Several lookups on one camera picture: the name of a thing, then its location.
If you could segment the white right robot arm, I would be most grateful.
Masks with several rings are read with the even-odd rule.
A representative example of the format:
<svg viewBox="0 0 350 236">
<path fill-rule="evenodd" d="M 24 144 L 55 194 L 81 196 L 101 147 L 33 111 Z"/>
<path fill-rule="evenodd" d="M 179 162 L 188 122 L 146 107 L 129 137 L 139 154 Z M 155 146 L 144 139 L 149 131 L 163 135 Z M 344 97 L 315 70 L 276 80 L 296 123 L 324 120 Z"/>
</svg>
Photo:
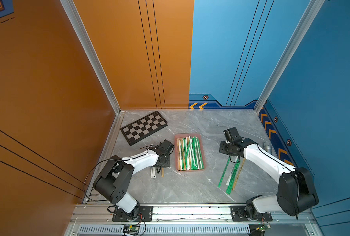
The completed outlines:
<svg viewBox="0 0 350 236">
<path fill-rule="evenodd" d="M 257 196 L 246 201 L 245 214 L 256 221 L 272 211 L 283 211 L 290 216 L 308 210 L 319 203 L 311 172 L 295 168 L 271 155 L 258 143 L 242 138 L 236 128 L 224 130 L 225 141 L 220 143 L 219 152 L 228 156 L 242 157 L 265 171 L 278 184 L 275 195 Z"/>
</svg>

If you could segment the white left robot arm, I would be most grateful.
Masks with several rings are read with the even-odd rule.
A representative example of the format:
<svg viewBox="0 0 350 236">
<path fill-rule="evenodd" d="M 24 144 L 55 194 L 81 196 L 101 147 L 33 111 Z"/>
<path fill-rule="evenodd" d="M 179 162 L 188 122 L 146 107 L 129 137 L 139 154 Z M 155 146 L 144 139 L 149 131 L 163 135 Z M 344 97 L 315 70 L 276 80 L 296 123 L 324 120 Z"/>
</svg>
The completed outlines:
<svg viewBox="0 0 350 236">
<path fill-rule="evenodd" d="M 140 213 L 139 202 L 128 192 L 132 176 L 148 167 L 156 170 L 169 167 L 174 145 L 164 140 L 159 145 L 143 149 L 143 152 L 129 157 L 110 157 L 93 183 L 93 188 L 122 210 L 129 220 L 137 219 Z"/>
</svg>

